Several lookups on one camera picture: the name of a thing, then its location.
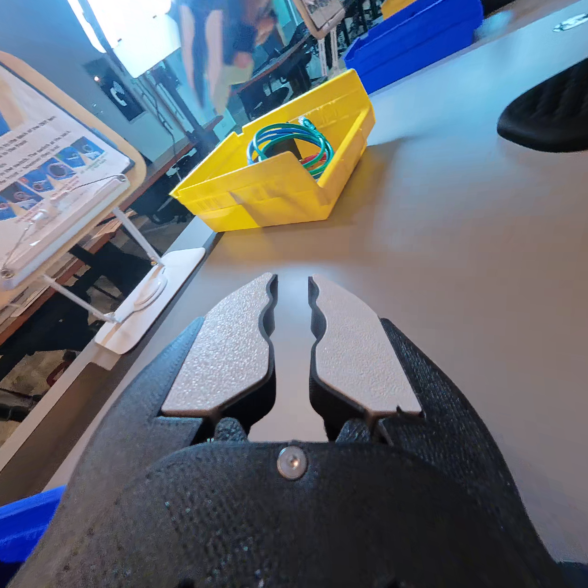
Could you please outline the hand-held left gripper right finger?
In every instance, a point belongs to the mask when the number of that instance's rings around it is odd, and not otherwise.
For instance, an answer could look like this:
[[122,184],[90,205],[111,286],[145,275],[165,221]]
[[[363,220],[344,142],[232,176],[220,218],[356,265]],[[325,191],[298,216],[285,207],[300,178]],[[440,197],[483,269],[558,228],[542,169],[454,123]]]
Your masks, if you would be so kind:
[[312,376],[366,417],[422,411],[413,386],[378,314],[323,275],[308,279]]

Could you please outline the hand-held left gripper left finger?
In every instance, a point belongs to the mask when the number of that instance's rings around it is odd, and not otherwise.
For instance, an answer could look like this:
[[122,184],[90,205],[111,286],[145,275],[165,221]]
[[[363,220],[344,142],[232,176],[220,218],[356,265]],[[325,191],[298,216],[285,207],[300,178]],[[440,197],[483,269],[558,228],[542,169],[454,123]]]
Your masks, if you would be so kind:
[[176,376],[161,412],[213,417],[267,382],[273,372],[277,275],[263,273],[218,302]]

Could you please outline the yellow plastic bin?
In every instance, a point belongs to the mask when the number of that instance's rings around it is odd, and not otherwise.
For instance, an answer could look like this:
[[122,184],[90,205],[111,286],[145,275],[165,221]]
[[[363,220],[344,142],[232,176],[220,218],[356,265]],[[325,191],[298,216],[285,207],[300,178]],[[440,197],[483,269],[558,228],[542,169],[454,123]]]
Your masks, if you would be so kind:
[[[285,151],[247,163],[256,132],[304,116],[334,156],[319,179]],[[215,232],[322,221],[367,147],[375,124],[371,100],[355,70],[347,70],[232,132],[171,190],[171,196]]]

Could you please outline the blue plastic bin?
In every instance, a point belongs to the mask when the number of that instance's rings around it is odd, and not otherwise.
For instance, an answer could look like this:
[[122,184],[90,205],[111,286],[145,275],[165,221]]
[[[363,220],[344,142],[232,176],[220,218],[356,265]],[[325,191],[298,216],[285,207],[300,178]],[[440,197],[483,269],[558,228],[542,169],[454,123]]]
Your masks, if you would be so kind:
[[371,94],[470,47],[482,21],[480,1],[415,1],[354,40],[343,59]]
[[25,562],[55,515],[66,486],[1,506],[1,562]]

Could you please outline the white document stand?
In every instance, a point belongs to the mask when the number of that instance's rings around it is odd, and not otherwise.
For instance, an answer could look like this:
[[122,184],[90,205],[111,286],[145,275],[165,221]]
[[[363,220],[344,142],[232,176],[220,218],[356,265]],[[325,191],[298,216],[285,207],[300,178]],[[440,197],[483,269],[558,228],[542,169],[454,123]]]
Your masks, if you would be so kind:
[[[160,255],[121,211],[119,202],[130,188],[126,174],[76,181],[60,187],[29,209],[1,200],[1,308],[13,306],[18,293],[34,281],[62,294],[104,322],[95,342],[117,355],[132,350],[203,260],[203,247]],[[147,254],[151,269],[123,299],[117,310],[102,313],[57,283],[46,270],[107,214],[126,228]]]

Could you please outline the printed instruction sheet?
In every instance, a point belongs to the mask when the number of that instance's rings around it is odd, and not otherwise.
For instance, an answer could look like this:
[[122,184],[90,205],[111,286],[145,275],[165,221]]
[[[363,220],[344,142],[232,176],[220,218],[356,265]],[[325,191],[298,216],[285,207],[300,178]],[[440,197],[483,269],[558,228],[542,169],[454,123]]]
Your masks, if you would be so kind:
[[1,220],[104,200],[134,161],[1,66]]

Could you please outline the black sign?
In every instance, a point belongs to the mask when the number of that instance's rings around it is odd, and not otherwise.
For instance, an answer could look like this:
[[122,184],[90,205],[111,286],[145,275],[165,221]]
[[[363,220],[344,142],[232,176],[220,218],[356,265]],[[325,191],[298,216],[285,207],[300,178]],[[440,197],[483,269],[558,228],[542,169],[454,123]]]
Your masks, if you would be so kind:
[[144,113],[143,106],[111,68],[97,74],[95,81],[128,122],[135,121]]

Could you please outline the bright light panel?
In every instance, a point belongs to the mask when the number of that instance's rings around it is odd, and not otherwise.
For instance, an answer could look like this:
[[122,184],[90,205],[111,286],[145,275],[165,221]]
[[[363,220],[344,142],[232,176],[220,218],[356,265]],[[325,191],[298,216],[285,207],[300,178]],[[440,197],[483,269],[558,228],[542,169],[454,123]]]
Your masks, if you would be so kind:
[[172,1],[68,1],[91,45],[134,79],[180,48]]

